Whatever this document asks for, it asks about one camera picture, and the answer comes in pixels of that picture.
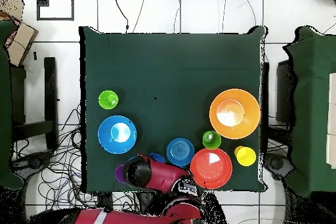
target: white stripe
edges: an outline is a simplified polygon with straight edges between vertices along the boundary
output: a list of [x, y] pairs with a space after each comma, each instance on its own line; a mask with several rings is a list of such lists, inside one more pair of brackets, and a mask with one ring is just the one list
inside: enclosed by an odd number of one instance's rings
[[101, 210], [93, 224], [103, 224], [107, 213]]

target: red bowl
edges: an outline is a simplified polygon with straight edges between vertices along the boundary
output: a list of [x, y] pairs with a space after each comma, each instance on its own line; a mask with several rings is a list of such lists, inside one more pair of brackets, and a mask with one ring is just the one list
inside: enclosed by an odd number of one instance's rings
[[232, 163], [225, 151], [204, 148], [192, 158], [190, 171], [195, 182], [205, 189], [217, 189], [225, 185], [232, 174]]

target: bowl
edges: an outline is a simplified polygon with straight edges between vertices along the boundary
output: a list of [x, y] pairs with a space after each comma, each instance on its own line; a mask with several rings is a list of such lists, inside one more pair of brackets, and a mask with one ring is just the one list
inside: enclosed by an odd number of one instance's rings
[[106, 118], [98, 129], [98, 140], [104, 150], [111, 154], [123, 154], [135, 144], [137, 131], [133, 122], [123, 116]]
[[221, 149], [204, 148], [192, 158], [190, 171], [194, 181], [205, 189], [217, 189], [225, 185], [232, 174], [230, 157]]
[[167, 147], [168, 160], [176, 165], [183, 167], [189, 164], [194, 156], [194, 146], [185, 138], [172, 140]]
[[217, 133], [229, 139], [241, 139], [254, 132], [260, 114], [253, 95], [241, 89], [229, 89], [216, 96], [209, 117]]

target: purple cup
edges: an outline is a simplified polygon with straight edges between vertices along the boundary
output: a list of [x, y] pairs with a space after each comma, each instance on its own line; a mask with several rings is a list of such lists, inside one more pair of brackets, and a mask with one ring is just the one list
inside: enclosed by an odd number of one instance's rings
[[119, 181], [120, 183], [125, 183], [125, 180], [123, 178], [123, 164], [117, 167], [114, 175], [117, 181]]

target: orange bowl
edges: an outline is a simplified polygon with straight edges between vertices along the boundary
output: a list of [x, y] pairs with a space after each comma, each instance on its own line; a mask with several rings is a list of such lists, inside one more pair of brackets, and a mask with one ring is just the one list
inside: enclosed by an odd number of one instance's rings
[[216, 96], [210, 106], [210, 122], [214, 130], [229, 139], [241, 139], [257, 128], [260, 108], [253, 95], [241, 89], [226, 90]]

